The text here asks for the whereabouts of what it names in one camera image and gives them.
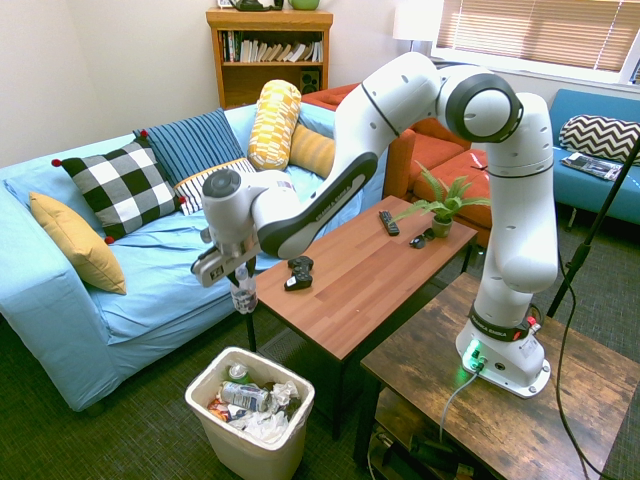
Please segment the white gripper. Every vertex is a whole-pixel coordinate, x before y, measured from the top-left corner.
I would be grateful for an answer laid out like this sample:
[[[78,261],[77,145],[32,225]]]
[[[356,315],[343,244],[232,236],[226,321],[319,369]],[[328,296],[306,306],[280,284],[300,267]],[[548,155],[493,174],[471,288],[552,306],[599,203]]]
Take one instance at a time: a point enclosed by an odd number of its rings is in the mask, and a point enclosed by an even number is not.
[[[248,276],[254,278],[258,254],[258,247],[254,247],[249,252],[237,257],[223,254],[218,247],[211,247],[198,256],[191,266],[191,272],[205,288],[212,286],[224,277],[227,277],[232,285],[238,287],[239,281],[236,278],[235,270],[240,265],[246,264]]]

